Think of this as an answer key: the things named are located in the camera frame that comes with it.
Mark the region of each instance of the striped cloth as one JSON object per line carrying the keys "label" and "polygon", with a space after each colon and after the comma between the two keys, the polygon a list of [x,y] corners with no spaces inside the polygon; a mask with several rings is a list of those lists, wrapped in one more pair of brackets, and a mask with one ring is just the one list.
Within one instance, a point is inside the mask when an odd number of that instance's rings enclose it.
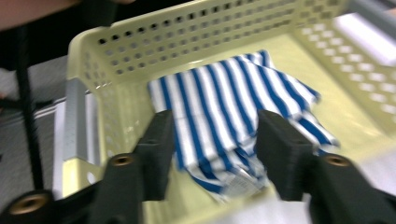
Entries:
{"label": "striped cloth", "polygon": [[258,110],[280,114],[317,146],[338,146],[310,113],[318,92],[276,70],[265,50],[161,77],[148,89],[156,112],[173,110],[178,168],[222,199],[268,183],[254,148]]}

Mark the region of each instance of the blue and white striped fabric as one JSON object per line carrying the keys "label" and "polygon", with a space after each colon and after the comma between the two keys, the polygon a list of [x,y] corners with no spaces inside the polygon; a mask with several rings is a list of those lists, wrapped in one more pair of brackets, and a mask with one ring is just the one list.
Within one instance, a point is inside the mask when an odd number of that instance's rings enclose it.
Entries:
{"label": "blue and white striped fabric", "polygon": [[156,112],[173,110],[178,167],[215,194],[241,172],[257,190],[265,186],[254,149],[260,109],[288,119],[317,145],[338,144],[309,112],[318,92],[276,70],[265,50],[161,77],[148,89]]}

